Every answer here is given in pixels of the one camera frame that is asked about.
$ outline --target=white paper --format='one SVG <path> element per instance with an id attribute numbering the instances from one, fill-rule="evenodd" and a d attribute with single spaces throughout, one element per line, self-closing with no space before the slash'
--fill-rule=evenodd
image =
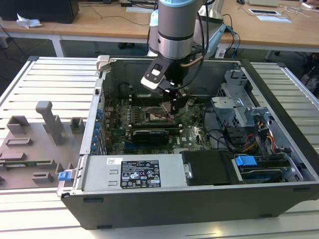
<path id="1" fill-rule="evenodd" d="M 153 9 L 146 9 L 142 7 L 137 7 L 137 6 L 128 6 L 126 8 L 127 12 L 143 12 L 143 13 L 152 13 Z"/>
<path id="2" fill-rule="evenodd" d="M 275 17 L 275 16 L 257 16 L 261 21 L 274 21 L 274 22 L 291 22 L 289 19 Z"/>
<path id="3" fill-rule="evenodd" d="M 18 19 L 17 19 L 16 23 L 18 23 L 19 26 L 22 26 L 25 28 L 42 26 L 42 24 L 40 23 L 40 20 L 38 20 L 38 19 L 30 20 L 30 19 L 27 19 L 27 18 L 20 16 L 19 14 L 17 14 L 17 16 L 18 16 Z"/>

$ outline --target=yellow wire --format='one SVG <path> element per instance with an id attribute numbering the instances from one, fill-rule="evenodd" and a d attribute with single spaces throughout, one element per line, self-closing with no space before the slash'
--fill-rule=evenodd
<path id="1" fill-rule="evenodd" d="M 248 151 L 249 149 L 252 149 L 253 147 L 255 147 L 257 144 L 257 142 L 254 142 L 252 145 L 250 145 L 248 148 L 245 148 L 242 152 L 246 152 Z"/>
<path id="2" fill-rule="evenodd" d="M 273 149 L 274 149 L 274 148 L 273 148 L 273 146 L 274 146 L 274 144 L 273 144 L 273 138 L 271 138 L 270 136 L 267 136 L 267 138 L 270 139 L 270 142 L 271 142 L 271 150 L 273 150 Z"/>

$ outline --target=motherboard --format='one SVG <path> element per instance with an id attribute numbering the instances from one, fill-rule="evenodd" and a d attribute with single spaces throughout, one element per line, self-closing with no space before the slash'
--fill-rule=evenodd
<path id="1" fill-rule="evenodd" d="M 170 154 L 211 149 L 202 127 L 204 104 L 187 105 L 168 117 L 159 104 L 114 100 L 104 112 L 107 152 L 119 154 Z"/>

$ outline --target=robotic arm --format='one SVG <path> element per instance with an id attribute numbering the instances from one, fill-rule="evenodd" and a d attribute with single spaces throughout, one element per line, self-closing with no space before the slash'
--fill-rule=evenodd
<path id="1" fill-rule="evenodd" d="M 152 14 L 150 49 L 157 53 L 141 83 L 163 91 L 164 101 L 170 102 L 171 115 L 178 112 L 180 91 L 196 77 L 207 53 L 212 54 L 224 32 L 221 8 L 223 0 L 159 0 Z M 201 56 L 191 62 L 194 42 L 202 45 Z M 192 79 L 183 84 L 188 68 L 200 62 Z"/>

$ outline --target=wooden desk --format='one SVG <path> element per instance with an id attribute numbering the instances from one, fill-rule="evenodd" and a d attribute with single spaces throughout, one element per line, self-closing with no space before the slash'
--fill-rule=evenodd
<path id="1" fill-rule="evenodd" d="M 233 19 L 234 30 L 241 37 L 240 48 L 265 49 L 278 51 L 319 52 L 319 12 L 303 10 L 310 16 L 288 12 L 292 23 L 265 22 L 256 16 L 249 16 L 249 8 L 270 9 L 282 13 L 284 4 L 300 6 L 300 2 L 280 1 L 280 7 L 240 5 L 236 0 L 225 0 L 223 14 L 230 14 Z M 134 24 L 124 19 L 141 24 Z M 63 57 L 64 52 L 61 40 L 104 41 L 104 42 L 134 42 L 146 43 L 148 35 L 149 13 L 126 12 L 125 7 L 115 6 L 80 6 L 80 11 L 73 24 L 44 22 L 42 27 L 22 28 L 15 21 L 1 21 L 3 27 L 12 37 L 43 38 L 53 42 L 58 57 Z M 225 23 L 230 25 L 228 16 Z M 6 36 L 0 30 L 0 37 Z M 225 33 L 218 45 L 218 52 L 224 52 L 230 45 L 232 37 Z"/>
<path id="2" fill-rule="evenodd" d="M 94 10 L 99 13 L 103 19 L 101 19 Z M 126 12 L 126 7 L 121 7 L 121 5 L 80 6 L 79 14 L 72 24 L 59 23 L 53 32 L 62 35 L 146 39 L 150 17 L 150 13 Z"/>
<path id="3" fill-rule="evenodd" d="M 319 12 L 303 10 L 309 16 L 291 12 L 284 12 L 285 6 L 301 6 L 301 2 L 280 1 L 279 7 L 264 7 L 240 5 L 234 0 L 225 0 L 223 14 L 230 14 L 233 19 L 233 28 L 241 37 L 240 48 L 319 52 Z M 256 16 L 248 15 L 243 9 L 275 10 L 282 14 L 279 17 L 290 18 L 292 23 L 261 21 Z M 230 25 L 228 16 L 224 17 L 225 23 Z M 232 41 L 230 33 L 225 33 L 219 48 L 226 49 Z"/>
<path id="4" fill-rule="evenodd" d="M 1 20 L 0 24 L 12 37 L 50 39 L 58 57 L 65 56 L 61 40 L 146 43 L 150 13 L 126 12 L 126 7 L 120 5 L 81 5 L 86 4 L 80 4 L 79 14 L 72 24 L 41 22 L 42 27 L 29 29 L 18 26 L 15 21 Z M 6 36 L 0 29 L 0 37 Z"/>

